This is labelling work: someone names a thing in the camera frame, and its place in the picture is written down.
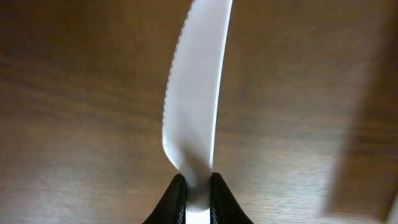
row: wooden surface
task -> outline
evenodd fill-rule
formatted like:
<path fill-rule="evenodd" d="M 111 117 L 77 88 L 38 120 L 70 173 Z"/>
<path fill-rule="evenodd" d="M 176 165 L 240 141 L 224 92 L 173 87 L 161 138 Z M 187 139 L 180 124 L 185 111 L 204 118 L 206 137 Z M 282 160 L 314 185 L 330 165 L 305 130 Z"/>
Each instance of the wooden surface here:
<path fill-rule="evenodd" d="M 0 1 L 0 223 L 142 223 L 177 173 L 189 1 Z M 235 0 L 214 170 L 254 223 L 381 223 L 398 189 L 395 0 Z"/>

